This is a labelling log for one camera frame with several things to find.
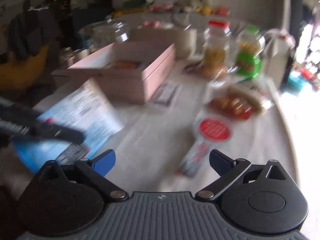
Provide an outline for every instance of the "open box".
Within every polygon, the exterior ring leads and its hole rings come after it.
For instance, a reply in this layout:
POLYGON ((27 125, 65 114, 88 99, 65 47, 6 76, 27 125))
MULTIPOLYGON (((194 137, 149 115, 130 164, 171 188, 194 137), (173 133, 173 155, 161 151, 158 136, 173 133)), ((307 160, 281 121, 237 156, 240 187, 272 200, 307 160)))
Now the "open box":
POLYGON ((126 41, 110 44, 67 69, 52 72, 57 86, 72 80, 82 84, 93 77, 105 95, 146 103, 174 65, 175 45, 168 42, 126 41), (104 68, 116 60, 139 62, 134 69, 104 68))

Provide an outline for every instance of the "ribbed gray plate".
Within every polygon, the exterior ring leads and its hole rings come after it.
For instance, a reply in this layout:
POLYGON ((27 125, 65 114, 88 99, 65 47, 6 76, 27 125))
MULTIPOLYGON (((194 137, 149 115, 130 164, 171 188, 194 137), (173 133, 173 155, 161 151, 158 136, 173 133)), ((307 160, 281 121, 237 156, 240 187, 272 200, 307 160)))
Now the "ribbed gray plate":
POLYGON ((244 233, 225 221, 215 205, 194 200, 189 192, 135 192, 123 203, 109 205, 86 229, 65 237, 44 238, 28 232, 23 240, 306 240, 298 231, 261 237, 244 233))

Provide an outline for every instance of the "plastic jar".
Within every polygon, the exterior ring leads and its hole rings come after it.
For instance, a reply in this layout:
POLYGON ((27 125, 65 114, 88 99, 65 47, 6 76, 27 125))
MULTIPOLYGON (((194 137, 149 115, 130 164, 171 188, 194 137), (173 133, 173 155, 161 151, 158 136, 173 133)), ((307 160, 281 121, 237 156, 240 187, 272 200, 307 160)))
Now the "plastic jar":
POLYGON ((237 37, 239 53, 236 65, 238 73, 250 78, 259 75, 262 61, 259 54, 265 48, 266 40, 259 34, 259 29, 249 26, 239 33, 237 37))
POLYGON ((231 31, 229 22, 209 21, 204 32, 204 66, 202 72, 206 77, 217 78, 227 72, 226 61, 229 54, 231 31))
POLYGON ((255 57, 259 55, 266 45, 263 35, 259 34, 259 29, 249 26, 241 31, 237 37, 240 52, 250 54, 255 57))

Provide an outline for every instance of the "packaged food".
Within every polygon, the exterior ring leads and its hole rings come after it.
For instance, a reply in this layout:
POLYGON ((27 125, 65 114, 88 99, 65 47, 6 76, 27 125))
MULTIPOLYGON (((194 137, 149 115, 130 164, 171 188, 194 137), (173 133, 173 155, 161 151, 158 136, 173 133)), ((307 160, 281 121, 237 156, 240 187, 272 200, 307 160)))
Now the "packaged food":
POLYGON ((270 93, 264 88, 260 80, 251 79, 241 81, 230 86, 228 93, 245 98, 259 114, 265 114, 274 106, 270 93))
POLYGON ((209 78, 224 76, 227 72, 226 62, 229 53, 231 31, 229 22, 209 21, 204 32, 204 65, 202 74, 209 78))
POLYGON ((141 23, 141 26, 143 27, 147 27, 149 25, 149 22, 148 21, 144 21, 141 23))
POLYGON ((102 69, 107 68, 120 68, 120 69, 136 69, 141 66, 141 62, 135 62, 131 60, 115 60, 110 62, 108 65, 102 69))
POLYGON ((190 178, 196 176, 204 158, 232 136, 231 124, 223 116, 210 115, 198 118, 194 125, 196 142, 181 161, 177 173, 190 178))
POLYGON ((238 73, 247 77, 259 75, 262 61, 259 54, 263 51, 266 41, 259 29, 249 26, 239 33, 237 37, 239 53, 236 60, 238 73))
POLYGON ((237 119, 248 120, 253 114, 253 107, 246 99, 237 94, 215 97, 209 105, 211 108, 237 119))
POLYGON ((300 71, 301 75, 306 79, 306 80, 312 80, 314 79, 314 75, 309 71, 307 70, 306 68, 303 68, 301 71, 300 71))

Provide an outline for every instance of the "white table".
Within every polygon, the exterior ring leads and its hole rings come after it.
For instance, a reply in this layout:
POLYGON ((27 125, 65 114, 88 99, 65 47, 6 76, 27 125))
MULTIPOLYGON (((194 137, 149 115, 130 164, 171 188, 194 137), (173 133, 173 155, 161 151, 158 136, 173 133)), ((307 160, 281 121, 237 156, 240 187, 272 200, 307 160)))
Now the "white table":
MULTIPOLYGON (((182 87, 170 112, 112 102, 125 128, 113 136, 97 154, 108 148, 115 150, 116 165, 108 173, 107 179, 129 194, 133 191, 191 191, 194 194, 219 177, 208 161, 194 179, 174 175, 194 142, 192 125, 196 117, 205 113, 203 103, 212 96, 208 82, 202 77, 182 74, 188 62, 177 61, 168 78, 182 87)), ((44 111, 71 92, 70 86, 61 87, 42 100, 36 109, 44 111)), ((218 148, 220 151, 234 159, 246 158, 254 164, 265 164, 269 159, 277 159, 297 180, 290 136, 276 106, 264 116, 232 124, 233 137, 218 148)), ((6 169, 4 173, 5 183, 10 185, 16 196, 31 178, 22 175, 21 171, 6 169)))

